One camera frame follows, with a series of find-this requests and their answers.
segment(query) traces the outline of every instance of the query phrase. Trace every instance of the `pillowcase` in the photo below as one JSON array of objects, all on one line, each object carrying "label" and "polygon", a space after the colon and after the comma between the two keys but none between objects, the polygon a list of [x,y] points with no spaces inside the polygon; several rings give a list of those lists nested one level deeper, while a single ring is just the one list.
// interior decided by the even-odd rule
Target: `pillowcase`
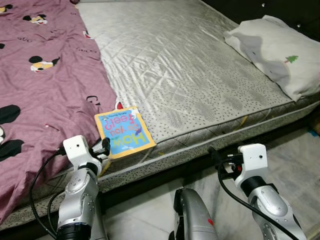
[{"label": "pillowcase", "polygon": [[265,15],[224,33],[225,42],[297,101],[320,91],[320,43]]}]

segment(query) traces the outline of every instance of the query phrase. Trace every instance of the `book cover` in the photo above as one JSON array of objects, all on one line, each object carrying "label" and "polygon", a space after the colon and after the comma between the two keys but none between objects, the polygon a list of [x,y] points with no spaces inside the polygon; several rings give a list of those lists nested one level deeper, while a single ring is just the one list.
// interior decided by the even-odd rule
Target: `book cover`
[{"label": "book cover", "polygon": [[136,106],[94,115],[101,139],[110,138],[112,159],[154,147],[155,141]]}]

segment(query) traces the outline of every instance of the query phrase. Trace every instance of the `mattress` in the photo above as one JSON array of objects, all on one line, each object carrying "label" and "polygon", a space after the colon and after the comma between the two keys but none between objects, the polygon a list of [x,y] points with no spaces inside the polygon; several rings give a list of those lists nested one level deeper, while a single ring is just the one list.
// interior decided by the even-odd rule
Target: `mattress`
[{"label": "mattress", "polygon": [[[87,30],[123,107],[138,106],[157,146],[114,161],[102,192],[294,122],[319,96],[292,101],[224,43],[237,26],[197,0],[80,3]],[[71,170],[38,188],[40,215]],[[52,209],[57,210],[58,201]],[[33,220],[27,202],[0,229]]]}]

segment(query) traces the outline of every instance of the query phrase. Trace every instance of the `children's book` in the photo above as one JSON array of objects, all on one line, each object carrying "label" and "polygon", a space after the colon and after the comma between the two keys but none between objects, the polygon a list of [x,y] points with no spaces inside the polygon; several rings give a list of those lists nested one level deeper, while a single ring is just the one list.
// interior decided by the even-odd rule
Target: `children's book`
[{"label": "children's book", "polygon": [[101,139],[110,139],[112,159],[122,158],[156,145],[136,106],[96,114],[94,119]]}]

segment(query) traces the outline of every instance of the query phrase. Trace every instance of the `red dot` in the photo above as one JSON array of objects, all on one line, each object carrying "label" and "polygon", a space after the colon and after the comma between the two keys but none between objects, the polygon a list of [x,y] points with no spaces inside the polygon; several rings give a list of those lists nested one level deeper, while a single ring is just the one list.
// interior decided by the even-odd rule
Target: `red dot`
[{"label": "red dot", "polygon": [[210,218],[208,218],[208,222],[213,226],[214,225],[214,222],[210,219]]}]

